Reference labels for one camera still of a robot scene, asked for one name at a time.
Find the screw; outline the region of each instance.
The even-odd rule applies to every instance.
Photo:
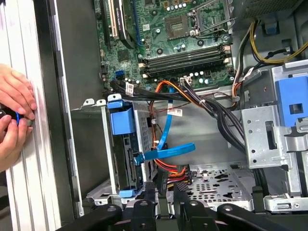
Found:
[[[191,204],[192,206],[195,206],[195,205],[197,205],[197,202],[195,202],[195,201],[190,201],[190,204]]]
[[[116,211],[116,207],[114,207],[113,205],[111,205],[108,209],[108,212],[112,212],[112,211]]]
[[[148,203],[147,203],[146,201],[142,201],[142,202],[140,203],[140,205],[141,205],[141,206],[146,206],[146,205],[148,205]]]
[[[224,206],[223,209],[226,210],[226,211],[231,211],[231,210],[233,210],[232,207],[229,206],[229,205]]]

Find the motherboard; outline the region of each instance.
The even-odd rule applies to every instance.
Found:
[[[230,28],[224,0],[94,0],[101,79],[156,89],[183,80],[193,89],[233,81]]]

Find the white label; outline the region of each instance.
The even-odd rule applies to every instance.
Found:
[[[252,68],[249,69],[249,71],[248,71],[247,74],[245,75],[244,79],[246,79],[247,76],[250,76],[250,75],[251,75],[251,73],[252,73],[252,71],[254,70],[254,68],[255,68],[255,67],[252,67]]]
[[[178,108],[172,108],[173,104],[172,103],[168,103],[168,110],[167,110],[167,114],[168,115],[173,115],[173,116],[183,116],[183,111],[182,109],[178,109]]]
[[[142,30],[143,30],[143,31],[150,30],[150,24],[142,25]]]
[[[133,96],[133,93],[134,93],[134,85],[126,82],[125,94]]]
[[[167,114],[182,117],[183,116],[183,110],[178,109],[178,108],[168,109]]]

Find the green circuit board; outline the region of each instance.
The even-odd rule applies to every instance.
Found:
[[[134,12],[132,14],[132,11],[130,11],[130,15],[125,15],[125,19],[130,30],[137,28],[137,37],[134,38],[136,47],[128,49],[119,39],[112,37],[110,30],[110,35],[108,35],[110,46],[108,47],[104,39],[106,32],[104,25],[106,23],[104,24],[100,13],[102,13],[101,4],[104,4],[107,23],[110,28],[109,3],[111,1],[94,0],[95,11],[98,15],[97,28],[101,62],[102,65],[107,67],[107,71],[102,78],[106,90],[110,90],[109,82],[115,79],[115,73],[119,70],[125,71],[124,80],[134,84],[138,82],[138,87],[143,89],[155,90],[160,80],[179,79],[189,73],[168,75],[162,78],[144,78],[141,74],[142,67],[140,67],[142,59],[151,60],[164,56],[170,56],[172,59],[174,54],[197,51],[221,44],[228,45],[229,43],[229,35],[223,31],[198,38],[190,34],[194,22],[188,17],[189,13],[193,8],[206,3],[208,0],[134,0],[134,2],[130,2]],[[223,0],[218,0],[214,4],[199,10],[198,19],[201,30],[224,21],[226,16]],[[227,23],[217,27],[217,29],[221,28],[228,29]],[[205,68],[202,70],[204,75],[200,75],[200,73],[194,75],[191,86],[194,89],[206,89],[229,85],[232,83],[232,72],[233,64],[230,59],[230,62],[224,65]]]

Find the cpu socket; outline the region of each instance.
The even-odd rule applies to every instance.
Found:
[[[167,39],[179,39],[189,36],[189,26],[187,15],[183,14],[176,17],[165,19]]]

